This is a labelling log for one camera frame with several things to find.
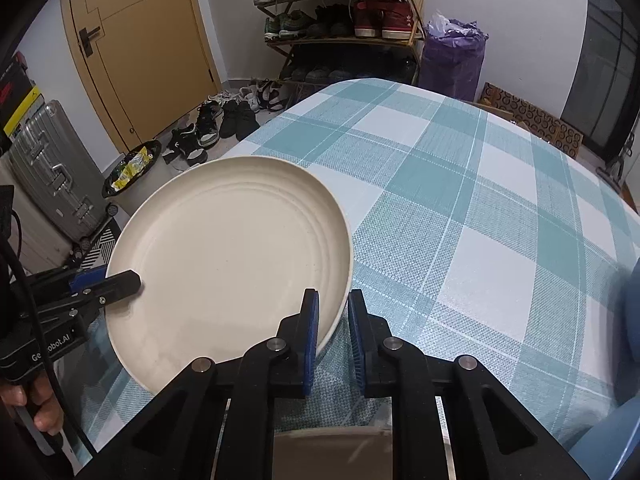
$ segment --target plate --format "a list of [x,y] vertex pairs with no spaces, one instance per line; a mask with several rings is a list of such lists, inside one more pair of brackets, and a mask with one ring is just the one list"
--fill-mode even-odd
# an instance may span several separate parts
[[266,156],[196,166],[158,189],[114,247],[111,276],[135,270],[141,292],[106,308],[127,372],[156,394],[193,359],[244,355],[320,296],[318,349],[351,286],[353,245],[334,196],[306,170]]

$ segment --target finger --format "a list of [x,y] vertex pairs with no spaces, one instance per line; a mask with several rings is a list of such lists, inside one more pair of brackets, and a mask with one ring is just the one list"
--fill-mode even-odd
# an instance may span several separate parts
[[60,410],[60,415],[58,416],[58,420],[53,425],[53,428],[51,428],[49,431],[47,431],[47,433],[49,433],[51,436],[54,436],[54,435],[57,435],[58,433],[60,433],[60,431],[62,431],[62,425],[63,425],[64,421],[65,421],[65,412]]
[[7,406],[24,406],[27,403],[27,395],[21,386],[0,384],[0,398]]
[[62,409],[58,404],[58,400],[55,397],[51,397],[42,405],[38,413],[36,413],[36,416],[33,417],[33,422],[39,431],[53,430],[61,413]]
[[46,373],[41,372],[33,381],[30,397],[38,406],[49,400],[53,396],[53,389]]

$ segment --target trash can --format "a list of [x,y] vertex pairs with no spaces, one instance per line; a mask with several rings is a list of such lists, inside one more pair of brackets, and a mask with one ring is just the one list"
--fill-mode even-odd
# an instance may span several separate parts
[[161,153],[162,144],[158,140],[144,142],[131,150],[105,179],[102,196],[133,216],[156,189],[174,177]]
[[424,37],[418,86],[454,99],[475,101],[489,36],[476,22],[448,20],[436,12]]

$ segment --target checkered tablecloth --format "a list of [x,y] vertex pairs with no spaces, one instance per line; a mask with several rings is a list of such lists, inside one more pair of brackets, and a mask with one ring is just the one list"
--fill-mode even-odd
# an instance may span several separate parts
[[[353,287],[394,335],[440,358],[475,355],[562,443],[612,410],[640,218],[594,174],[485,111],[378,79],[329,86],[227,156],[247,154],[299,164],[334,193],[353,232]],[[104,322],[93,329],[69,377],[99,447],[149,395]],[[277,405],[279,428],[383,420],[350,363],[343,319],[310,398]]]

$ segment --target purple bag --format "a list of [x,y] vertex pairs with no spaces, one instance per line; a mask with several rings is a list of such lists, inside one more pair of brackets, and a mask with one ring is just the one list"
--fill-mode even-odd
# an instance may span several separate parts
[[455,99],[473,101],[489,39],[477,22],[448,20],[433,15],[424,31],[418,86]]

